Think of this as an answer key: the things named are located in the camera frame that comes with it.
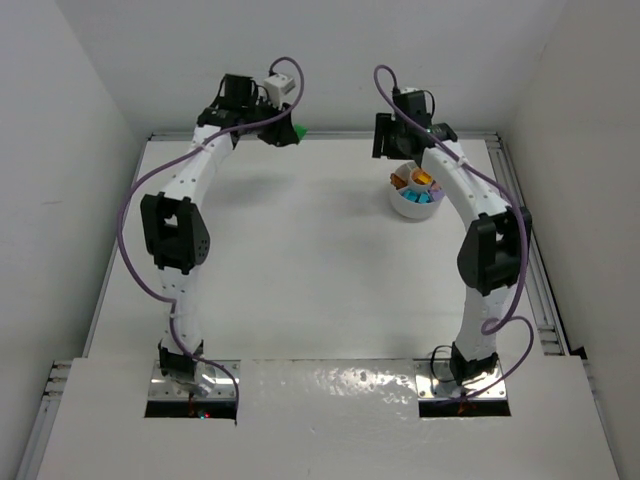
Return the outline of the green lego brick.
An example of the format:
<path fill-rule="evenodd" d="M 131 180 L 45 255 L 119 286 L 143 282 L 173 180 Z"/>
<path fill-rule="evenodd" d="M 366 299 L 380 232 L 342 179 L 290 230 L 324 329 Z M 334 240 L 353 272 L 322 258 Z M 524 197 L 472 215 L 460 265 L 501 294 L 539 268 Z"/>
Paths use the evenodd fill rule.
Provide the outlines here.
<path fill-rule="evenodd" d="M 301 141 L 308 132 L 308 129 L 302 125 L 295 124 L 293 128 L 299 141 Z"/>

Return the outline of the brown lego tile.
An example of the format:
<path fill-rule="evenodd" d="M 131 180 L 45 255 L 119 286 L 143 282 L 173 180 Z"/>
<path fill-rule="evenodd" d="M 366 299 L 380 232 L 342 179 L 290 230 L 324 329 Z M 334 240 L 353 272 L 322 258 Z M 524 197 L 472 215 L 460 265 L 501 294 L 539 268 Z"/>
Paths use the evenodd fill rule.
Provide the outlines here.
<path fill-rule="evenodd" d="M 390 175 L 390 183 L 396 188 L 401 189 L 407 186 L 407 182 L 395 173 Z"/>

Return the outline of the purple lego plate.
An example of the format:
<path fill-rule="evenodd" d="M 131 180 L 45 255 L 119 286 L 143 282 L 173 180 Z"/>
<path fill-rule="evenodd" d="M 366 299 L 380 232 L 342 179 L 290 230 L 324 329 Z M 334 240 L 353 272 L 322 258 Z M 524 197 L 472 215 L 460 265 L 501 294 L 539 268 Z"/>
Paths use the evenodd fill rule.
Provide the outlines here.
<path fill-rule="evenodd" d="M 428 193 L 434 201 L 440 201 L 445 196 L 444 190 L 437 182 L 433 182 L 430 185 Z"/>

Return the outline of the yellow long lego brick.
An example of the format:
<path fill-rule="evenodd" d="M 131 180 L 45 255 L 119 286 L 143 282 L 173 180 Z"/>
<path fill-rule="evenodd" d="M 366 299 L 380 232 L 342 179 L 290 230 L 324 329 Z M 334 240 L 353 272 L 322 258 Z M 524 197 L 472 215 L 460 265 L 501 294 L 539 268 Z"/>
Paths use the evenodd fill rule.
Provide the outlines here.
<path fill-rule="evenodd" d="M 426 172 L 415 170 L 411 174 L 412 180 L 419 185 L 428 186 L 433 182 L 433 178 Z"/>

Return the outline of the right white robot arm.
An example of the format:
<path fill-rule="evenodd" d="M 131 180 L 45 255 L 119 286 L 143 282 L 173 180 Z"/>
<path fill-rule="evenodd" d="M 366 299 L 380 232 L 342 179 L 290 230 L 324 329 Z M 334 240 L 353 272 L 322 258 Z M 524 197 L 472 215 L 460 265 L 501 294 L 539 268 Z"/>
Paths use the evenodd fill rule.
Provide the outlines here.
<path fill-rule="evenodd" d="M 496 334 L 524 289 L 531 215 L 471 165 L 449 125 L 432 124 L 422 91 L 393 88 L 388 99 L 394 111 L 376 116 L 374 157 L 413 161 L 441 187 L 466 229 L 456 259 L 466 298 L 449 360 L 453 380 L 463 384 L 496 367 Z"/>

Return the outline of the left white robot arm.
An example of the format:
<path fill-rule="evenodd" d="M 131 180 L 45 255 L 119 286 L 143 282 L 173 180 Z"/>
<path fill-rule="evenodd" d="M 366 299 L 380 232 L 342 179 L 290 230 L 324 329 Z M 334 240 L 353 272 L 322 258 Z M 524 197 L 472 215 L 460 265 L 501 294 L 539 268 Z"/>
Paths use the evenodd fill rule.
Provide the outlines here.
<path fill-rule="evenodd" d="M 170 304 L 169 326 L 158 346 L 164 375 L 193 382 L 199 373 L 204 339 L 195 294 L 200 267 L 211 249 L 201 213 L 206 192 L 242 136 L 255 135 L 274 147 L 299 143 L 293 106 L 286 99 L 303 91 L 303 79 L 283 73 L 270 72 L 262 84 L 248 76 L 225 75 L 216 97 L 197 117 L 181 169 L 157 194 L 141 199 L 146 249 L 159 273 L 161 295 Z"/>

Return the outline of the white round divided container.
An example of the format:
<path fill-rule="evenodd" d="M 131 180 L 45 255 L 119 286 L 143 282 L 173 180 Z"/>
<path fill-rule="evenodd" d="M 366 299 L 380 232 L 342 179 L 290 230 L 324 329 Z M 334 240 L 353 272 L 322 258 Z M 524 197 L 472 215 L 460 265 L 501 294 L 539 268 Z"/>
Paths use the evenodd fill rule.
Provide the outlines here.
<path fill-rule="evenodd" d="M 390 174 L 388 197 L 397 214 L 423 221 L 434 215 L 445 192 L 432 176 L 409 161 Z"/>

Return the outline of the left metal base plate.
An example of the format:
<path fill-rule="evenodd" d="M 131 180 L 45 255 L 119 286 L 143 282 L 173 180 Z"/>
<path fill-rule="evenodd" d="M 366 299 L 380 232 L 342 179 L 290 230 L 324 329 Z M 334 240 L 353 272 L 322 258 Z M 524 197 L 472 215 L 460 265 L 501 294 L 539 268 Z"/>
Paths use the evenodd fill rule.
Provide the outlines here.
<path fill-rule="evenodd" d="M 156 361 L 148 387 L 147 399 L 151 401 L 186 401 L 192 395 L 199 401 L 236 400 L 234 382 L 240 384 L 239 366 L 231 366 L 234 379 L 220 368 L 199 363 L 195 376 L 163 370 Z"/>

